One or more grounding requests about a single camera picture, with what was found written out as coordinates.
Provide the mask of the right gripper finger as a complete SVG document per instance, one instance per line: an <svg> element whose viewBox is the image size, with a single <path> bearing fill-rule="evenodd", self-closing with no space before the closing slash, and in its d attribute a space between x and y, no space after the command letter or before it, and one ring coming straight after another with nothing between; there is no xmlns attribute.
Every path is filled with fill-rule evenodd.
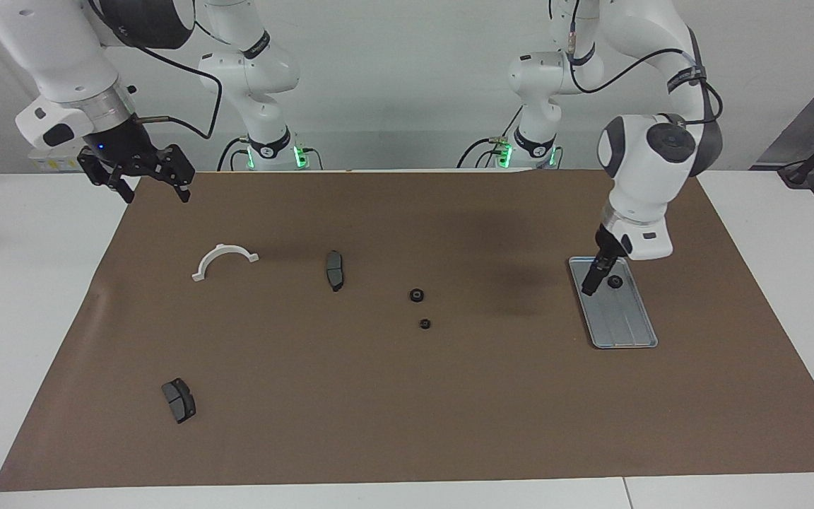
<svg viewBox="0 0 814 509"><path fill-rule="evenodd" d="M103 165L100 159L90 149L81 149L77 161L91 184L94 184L94 186L109 187L113 192L119 194L126 204L133 202L134 191L129 184L123 180L122 175L107 171L106 165Z"/></svg>
<svg viewBox="0 0 814 509"><path fill-rule="evenodd" d="M145 176L171 186L182 203L190 200L194 166L177 144L145 153L140 157L140 168Z"/></svg>

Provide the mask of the silver metal tray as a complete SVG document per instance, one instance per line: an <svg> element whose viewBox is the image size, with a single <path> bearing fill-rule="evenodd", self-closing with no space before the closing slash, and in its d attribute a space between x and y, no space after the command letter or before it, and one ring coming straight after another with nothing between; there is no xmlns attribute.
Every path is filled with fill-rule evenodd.
<svg viewBox="0 0 814 509"><path fill-rule="evenodd" d="M620 289L608 287L605 278L593 296L582 293L582 282L593 257L571 257L570 274L591 343L601 350L651 349L659 344L658 336L647 316L647 310L626 259L614 265L611 275L620 275L625 284Z"/></svg>

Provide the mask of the white box yellow labels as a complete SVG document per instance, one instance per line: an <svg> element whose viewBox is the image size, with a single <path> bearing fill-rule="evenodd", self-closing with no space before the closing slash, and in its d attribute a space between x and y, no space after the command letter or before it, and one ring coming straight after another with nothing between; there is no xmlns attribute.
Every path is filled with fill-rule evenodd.
<svg viewBox="0 0 814 509"><path fill-rule="evenodd" d="M38 149L29 151L27 158L39 172L78 173L82 171L78 156L82 146Z"/></svg>

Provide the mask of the brown table mat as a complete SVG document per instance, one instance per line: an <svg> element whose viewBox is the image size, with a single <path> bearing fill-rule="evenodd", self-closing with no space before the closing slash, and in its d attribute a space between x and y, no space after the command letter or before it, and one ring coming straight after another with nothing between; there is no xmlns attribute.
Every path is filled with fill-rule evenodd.
<svg viewBox="0 0 814 509"><path fill-rule="evenodd" d="M144 180L0 491L814 472L814 381L697 181L670 205L672 257L630 265L658 346L591 345L567 263L595 253L610 188L213 173L183 204ZM217 244L259 261L191 280Z"/></svg>

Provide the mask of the white curved plastic bracket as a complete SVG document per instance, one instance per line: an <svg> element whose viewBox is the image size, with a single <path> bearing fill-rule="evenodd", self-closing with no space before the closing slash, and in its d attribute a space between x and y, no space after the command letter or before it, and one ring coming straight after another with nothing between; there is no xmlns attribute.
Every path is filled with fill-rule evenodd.
<svg viewBox="0 0 814 509"><path fill-rule="evenodd" d="M261 259L259 257L258 252L251 252L243 246L217 244L216 247L208 251L200 259L196 271L193 274L191 274L191 280L193 281L206 280L208 267L210 267L210 265L214 261L216 261L217 258L225 257L226 255L239 255L240 257L244 257L249 263L258 262L259 259Z"/></svg>

